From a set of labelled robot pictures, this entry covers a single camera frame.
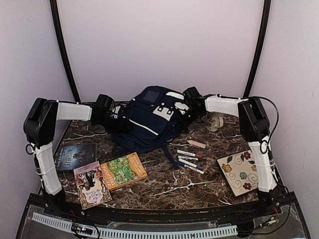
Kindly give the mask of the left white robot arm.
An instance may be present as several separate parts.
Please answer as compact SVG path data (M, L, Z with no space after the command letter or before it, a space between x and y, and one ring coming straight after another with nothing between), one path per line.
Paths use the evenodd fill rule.
M66 217L70 213L70 205L66 203L65 191L54 163L52 147L56 123L60 120L81 120L100 125L109 133L131 131L133 125L129 119L111 109L113 102L111 97L103 94L95 102L88 103L37 98L25 119L23 131L28 141L26 152L34 156L43 194L59 217Z

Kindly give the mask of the pink Taming of Shrew book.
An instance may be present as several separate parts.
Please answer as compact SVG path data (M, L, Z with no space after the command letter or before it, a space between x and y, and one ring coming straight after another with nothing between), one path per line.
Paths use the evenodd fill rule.
M73 170L80 204L83 210L112 200L98 161Z

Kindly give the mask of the navy blue student backpack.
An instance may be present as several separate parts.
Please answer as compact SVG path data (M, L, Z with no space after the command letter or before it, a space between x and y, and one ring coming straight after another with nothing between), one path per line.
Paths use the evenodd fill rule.
M182 93L161 86L146 87L125 108L124 119L132 130L111 135L115 144L112 153L118 156L144 154L160 148L173 168L178 169L167 144L186 128L181 117L188 110Z

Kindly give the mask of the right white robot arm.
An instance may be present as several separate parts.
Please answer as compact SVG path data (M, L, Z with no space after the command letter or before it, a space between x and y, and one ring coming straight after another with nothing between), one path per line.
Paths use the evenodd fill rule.
M270 121L261 102L264 98L235 98L220 94L202 96L196 87L190 87L182 94L189 106L189 112L184 117L187 121L205 113L223 113L239 119L240 133L252 151L259 179L258 202L254 211L259 216L267 215L274 207L272 193L278 179L270 146Z

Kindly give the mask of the orange 39-Storey Treehouse book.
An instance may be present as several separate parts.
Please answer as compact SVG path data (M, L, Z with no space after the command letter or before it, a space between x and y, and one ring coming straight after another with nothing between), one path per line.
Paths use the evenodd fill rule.
M110 191L146 179L148 176L136 152L103 163L101 169Z

